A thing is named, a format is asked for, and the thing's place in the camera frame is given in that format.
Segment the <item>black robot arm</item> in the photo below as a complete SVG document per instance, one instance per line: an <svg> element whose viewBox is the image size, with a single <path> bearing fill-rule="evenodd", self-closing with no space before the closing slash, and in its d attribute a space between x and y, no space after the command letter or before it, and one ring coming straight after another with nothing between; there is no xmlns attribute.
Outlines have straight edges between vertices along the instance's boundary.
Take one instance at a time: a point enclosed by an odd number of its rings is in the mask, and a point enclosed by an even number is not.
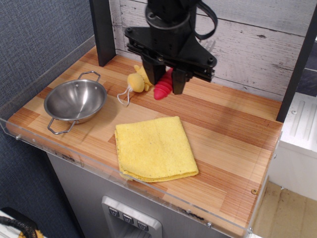
<svg viewBox="0 0 317 238"><path fill-rule="evenodd" d="M196 32L197 9L213 22L213 29ZM167 67L173 69L172 91L182 94L186 82L197 77L211 82L217 59L200 44L216 31L218 18L201 0L150 0L145 10L148 27L128 27L128 50L141 56L149 81L157 85Z"/></svg>

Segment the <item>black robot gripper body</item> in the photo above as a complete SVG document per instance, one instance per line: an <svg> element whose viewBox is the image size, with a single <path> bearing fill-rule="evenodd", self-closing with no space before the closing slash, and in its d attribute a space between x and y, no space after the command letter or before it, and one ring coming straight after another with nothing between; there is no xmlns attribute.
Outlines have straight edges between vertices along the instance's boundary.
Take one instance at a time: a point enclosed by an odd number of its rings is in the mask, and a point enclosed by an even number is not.
<svg viewBox="0 0 317 238"><path fill-rule="evenodd" d="M128 27L124 34L129 39L128 50L141 58L163 58L166 67L178 68L192 73L192 77L211 81L216 58L208 52L200 40L211 37L217 28L217 16L209 8L202 8L213 22L213 29L205 34L196 32L196 10L168 21L159 17L150 7L146 8L148 27Z"/></svg>

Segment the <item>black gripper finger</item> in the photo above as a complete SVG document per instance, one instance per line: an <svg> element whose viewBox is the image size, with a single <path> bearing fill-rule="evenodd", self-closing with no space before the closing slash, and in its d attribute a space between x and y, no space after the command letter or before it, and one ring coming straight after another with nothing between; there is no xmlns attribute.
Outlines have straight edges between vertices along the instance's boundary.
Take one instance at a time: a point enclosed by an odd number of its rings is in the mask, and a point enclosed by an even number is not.
<svg viewBox="0 0 317 238"><path fill-rule="evenodd" d="M142 58L142 62L143 62L143 67L146 71L146 74L149 78L149 81L153 85L156 85L166 72L164 59L163 58L157 58L157 59Z"/></svg>
<svg viewBox="0 0 317 238"><path fill-rule="evenodd" d="M173 93L180 95L183 93L186 82L192 77L192 73L175 68L172 72Z"/></svg>

